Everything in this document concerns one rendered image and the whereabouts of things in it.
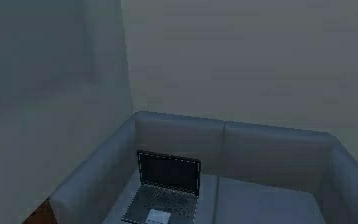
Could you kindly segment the black open laptop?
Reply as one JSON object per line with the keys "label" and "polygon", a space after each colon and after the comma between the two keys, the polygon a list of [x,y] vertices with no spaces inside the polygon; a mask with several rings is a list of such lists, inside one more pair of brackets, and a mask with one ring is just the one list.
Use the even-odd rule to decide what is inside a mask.
{"label": "black open laptop", "polygon": [[137,151],[140,186],[121,220],[129,224],[194,224],[201,162]]}

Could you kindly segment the grey sofa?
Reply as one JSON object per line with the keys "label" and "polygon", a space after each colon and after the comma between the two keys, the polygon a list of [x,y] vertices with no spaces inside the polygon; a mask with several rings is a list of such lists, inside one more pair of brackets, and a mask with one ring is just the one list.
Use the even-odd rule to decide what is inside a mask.
{"label": "grey sofa", "polygon": [[58,224],[129,224],[138,150],[201,162],[194,224],[358,224],[358,162],[331,134],[147,111],[51,195]]}

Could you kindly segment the brown wooden side table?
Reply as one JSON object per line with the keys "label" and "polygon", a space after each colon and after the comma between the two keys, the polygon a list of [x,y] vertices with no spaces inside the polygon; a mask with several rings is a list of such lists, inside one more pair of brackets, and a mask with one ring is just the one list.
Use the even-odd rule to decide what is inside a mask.
{"label": "brown wooden side table", "polygon": [[22,224],[58,224],[49,199],[43,201]]}

